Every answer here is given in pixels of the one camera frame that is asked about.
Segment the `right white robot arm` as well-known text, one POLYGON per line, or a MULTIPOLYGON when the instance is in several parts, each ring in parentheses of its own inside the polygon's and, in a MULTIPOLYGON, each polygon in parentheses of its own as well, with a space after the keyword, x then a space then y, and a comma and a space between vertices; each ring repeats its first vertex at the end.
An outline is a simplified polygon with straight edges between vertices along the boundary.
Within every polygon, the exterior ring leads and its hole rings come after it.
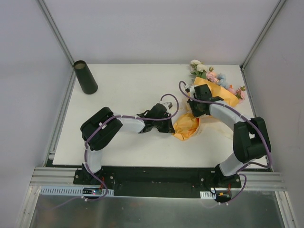
POLYGON ((220 96, 213 96, 207 84, 185 86, 185 96, 194 117, 212 116, 233 131, 231 155, 215 167, 213 185, 225 187, 236 178, 238 172, 256 159, 270 158, 271 144, 263 118, 248 119, 227 104, 220 96))

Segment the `black cylindrical vase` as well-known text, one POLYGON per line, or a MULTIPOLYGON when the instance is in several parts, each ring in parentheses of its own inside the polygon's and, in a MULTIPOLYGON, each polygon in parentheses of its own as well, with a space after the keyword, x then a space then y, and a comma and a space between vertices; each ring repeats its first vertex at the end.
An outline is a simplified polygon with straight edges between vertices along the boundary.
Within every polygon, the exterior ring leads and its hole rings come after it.
POLYGON ((76 61, 73 64, 73 69, 82 91, 87 95, 94 94, 98 90, 98 84, 95 81, 87 63, 83 60, 76 61))

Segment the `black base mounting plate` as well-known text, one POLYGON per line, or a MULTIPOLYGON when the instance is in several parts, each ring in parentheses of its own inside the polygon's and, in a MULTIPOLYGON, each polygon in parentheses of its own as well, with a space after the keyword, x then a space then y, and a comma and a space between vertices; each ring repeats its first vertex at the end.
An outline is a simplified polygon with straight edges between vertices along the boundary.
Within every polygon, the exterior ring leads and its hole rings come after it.
POLYGON ((104 181, 115 196, 198 199, 203 191, 239 189, 240 177, 224 177, 217 168, 104 166, 95 179, 85 167, 74 174, 75 185, 100 185, 104 181))

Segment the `cream lace ribbon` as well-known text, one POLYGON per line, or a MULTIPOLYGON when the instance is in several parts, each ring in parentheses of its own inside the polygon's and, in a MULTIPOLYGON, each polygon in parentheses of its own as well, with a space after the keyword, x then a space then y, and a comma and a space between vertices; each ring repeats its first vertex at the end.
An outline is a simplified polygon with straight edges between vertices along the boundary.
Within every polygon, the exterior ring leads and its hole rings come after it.
POLYGON ((185 111, 185 113, 178 117, 173 127, 175 130, 174 136, 181 141, 185 141, 191 137, 199 135, 207 129, 215 130, 232 140, 232 131, 218 119, 206 115, 194 117, 188 104, 185 105, 184 108, 180 108, 180 110, 185 111))

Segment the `orange wrapping paper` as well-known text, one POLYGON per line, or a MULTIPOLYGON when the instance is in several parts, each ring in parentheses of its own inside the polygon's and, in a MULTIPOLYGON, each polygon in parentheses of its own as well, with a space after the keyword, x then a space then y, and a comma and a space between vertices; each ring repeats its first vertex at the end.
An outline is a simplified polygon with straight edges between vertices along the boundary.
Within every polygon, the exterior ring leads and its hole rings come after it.
MULTIPOLYGON (((228 85, 227 90, 222 86, 215 84, 214 82, 210 82, 200 77, 195 77, 194 82, 191 85, 207 85, 213 96, 219 96, 223 98, 223 100, 227 102, 228 105, 235 107, 239 104, 239 98, 236 96, 236 92, 232 89, 231 85, 228 85)), ((181 141, 185 141, 197 134, 202 121, 199 117, 193 116, 192 112, 190 111, 190 106, 187 103, 187 98, 183 99, 183 107, 180 108, 180 110, 182 109, 186 111, 186 113, 182 114, 175 121, 173 125, 175 133, 173 134, 173 136, 181 141)))

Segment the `artificial flower bunch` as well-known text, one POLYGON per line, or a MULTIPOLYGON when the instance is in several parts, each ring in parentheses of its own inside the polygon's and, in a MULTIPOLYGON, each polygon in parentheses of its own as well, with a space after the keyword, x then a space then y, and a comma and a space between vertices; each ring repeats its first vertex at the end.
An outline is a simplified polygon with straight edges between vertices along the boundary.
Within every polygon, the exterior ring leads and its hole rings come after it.
POLYGON ((228 105, 235 107, 243 102, 246 98, 246 87, 240 86, 234 89, 232 84, 227 81, 227 78, 222 73, 216 73, 214 67, 206 66, 199 60, 190 62, 191 74, 195 76, 193 85, 207 85, 213 96, 221 97, 228 105))

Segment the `aluminium frame rail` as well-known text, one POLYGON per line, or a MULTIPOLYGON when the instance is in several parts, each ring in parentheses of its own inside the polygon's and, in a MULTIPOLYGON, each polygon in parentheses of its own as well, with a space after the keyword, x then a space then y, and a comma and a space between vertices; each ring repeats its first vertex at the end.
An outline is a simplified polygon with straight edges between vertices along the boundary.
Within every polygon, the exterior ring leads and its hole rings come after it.
POLYGON ((69 186, 73 185, 77 168, 36 167, 30 185, 69 186))

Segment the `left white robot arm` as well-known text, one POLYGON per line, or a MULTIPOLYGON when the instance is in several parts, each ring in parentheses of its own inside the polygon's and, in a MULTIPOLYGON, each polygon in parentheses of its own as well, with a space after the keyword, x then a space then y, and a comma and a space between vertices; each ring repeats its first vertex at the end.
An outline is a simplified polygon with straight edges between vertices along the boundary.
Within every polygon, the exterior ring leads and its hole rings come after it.
POLYGON ((171 102, 157 103, 141 114, 122 116, 104 107, 83 123, 80 131, 85 141, 85 181, 91 185, 100 181, 102 149, 119 131, 147 133, 155 128, 160 133, 175 133, 169 113, 171 108, 171 102))

